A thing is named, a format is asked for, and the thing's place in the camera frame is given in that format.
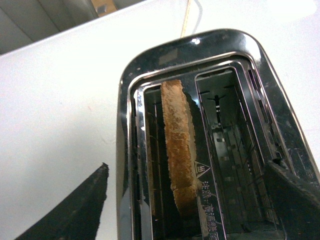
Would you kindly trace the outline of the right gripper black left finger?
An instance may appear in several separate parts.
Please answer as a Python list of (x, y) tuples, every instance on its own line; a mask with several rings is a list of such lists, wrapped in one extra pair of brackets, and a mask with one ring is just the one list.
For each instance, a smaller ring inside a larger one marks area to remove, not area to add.
[(18, 240), (94, 240), (107, 198), (109, 167), (103, 163)]

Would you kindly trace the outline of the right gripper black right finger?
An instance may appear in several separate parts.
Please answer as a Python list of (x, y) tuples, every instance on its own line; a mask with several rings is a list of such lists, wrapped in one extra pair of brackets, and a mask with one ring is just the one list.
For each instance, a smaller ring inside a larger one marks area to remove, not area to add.
[(287, 240), (320, 238), (320, 190), (273, 161), (264, 167), (264, 183)]

